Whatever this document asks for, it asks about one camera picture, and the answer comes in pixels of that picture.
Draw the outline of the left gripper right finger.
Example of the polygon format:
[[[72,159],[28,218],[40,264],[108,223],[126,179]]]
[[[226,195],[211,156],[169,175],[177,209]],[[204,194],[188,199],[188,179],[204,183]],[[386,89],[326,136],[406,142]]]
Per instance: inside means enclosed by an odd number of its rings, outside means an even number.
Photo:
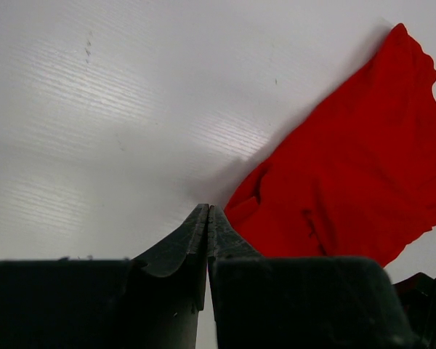
[[[266,258],[209,211],[220,348],[414,348],[388,275],[364,257]]]

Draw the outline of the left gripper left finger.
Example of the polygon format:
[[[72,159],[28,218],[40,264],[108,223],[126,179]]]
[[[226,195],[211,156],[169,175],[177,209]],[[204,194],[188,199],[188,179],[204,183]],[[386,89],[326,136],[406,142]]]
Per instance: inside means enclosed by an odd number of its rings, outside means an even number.
[[[132,259],[0,261],[0,348],[194,348],[208,215]]]

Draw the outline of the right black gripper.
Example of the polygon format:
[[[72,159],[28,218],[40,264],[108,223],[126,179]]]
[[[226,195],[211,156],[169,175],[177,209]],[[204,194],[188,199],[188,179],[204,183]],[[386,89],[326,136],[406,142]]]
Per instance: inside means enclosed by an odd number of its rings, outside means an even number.
[[[436,278],[417,273],[395,288],[420,347],[436,348]]]

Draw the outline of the red t-shirt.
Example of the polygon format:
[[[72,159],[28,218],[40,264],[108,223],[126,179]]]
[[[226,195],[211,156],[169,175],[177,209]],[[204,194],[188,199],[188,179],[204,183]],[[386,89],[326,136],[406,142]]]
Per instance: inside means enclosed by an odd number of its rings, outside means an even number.
[[[436,70],[396,25],[238,186],[232,227],[266,257],[380,265],[436,226]]]

